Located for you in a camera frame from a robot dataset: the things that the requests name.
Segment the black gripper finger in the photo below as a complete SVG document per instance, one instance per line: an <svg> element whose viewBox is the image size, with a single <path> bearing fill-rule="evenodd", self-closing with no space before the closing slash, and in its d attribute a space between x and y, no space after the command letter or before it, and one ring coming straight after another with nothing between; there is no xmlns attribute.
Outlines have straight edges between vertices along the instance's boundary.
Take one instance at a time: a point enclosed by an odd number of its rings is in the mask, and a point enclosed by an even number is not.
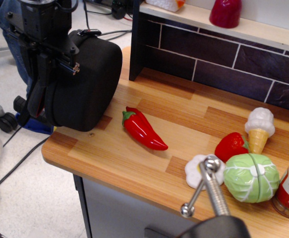
<svg viewBox="0 0 289 238"><path fill-rule="evenodd" d="M37 55L38 75L41 87L48 87L56 77L56 59L41 52Z"/></svg>
<svg viewBox="0 0 289 238"><path fill-rule="evenodd" d="M20 52L28 75L38 80L38 44L27 38L19 38Z"/></svg>

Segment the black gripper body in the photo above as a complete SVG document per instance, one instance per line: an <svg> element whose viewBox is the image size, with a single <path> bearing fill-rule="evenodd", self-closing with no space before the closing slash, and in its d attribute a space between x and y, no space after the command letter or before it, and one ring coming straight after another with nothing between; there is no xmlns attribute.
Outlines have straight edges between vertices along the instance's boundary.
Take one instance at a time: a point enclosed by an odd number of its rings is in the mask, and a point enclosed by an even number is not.
<svg viewBox="0 0 289 238"><path fill-rule="evenodd" d="M70 39L71 14L63 11L24 11L21 15L8 12L8 35L17 40L27 38L38 44L38 55L45 52L56 59L56 67L70 74L79 72L76 61L79 49Z"/></svg>

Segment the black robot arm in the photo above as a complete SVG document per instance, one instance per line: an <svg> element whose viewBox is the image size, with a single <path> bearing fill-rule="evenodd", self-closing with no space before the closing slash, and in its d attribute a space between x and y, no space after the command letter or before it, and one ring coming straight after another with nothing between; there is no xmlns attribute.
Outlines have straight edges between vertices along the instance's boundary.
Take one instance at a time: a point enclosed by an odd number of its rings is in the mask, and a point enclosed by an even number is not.
<svg viewBox="0 0 289 238"><path fill-rule="evenodd" d="M78 4L70 0L22 0L21 12L8 12L9 35L20 47L28 75L40 87L47 87L57 66L69 73L79 71L79 49L69 37L71 14Z"/></svg>

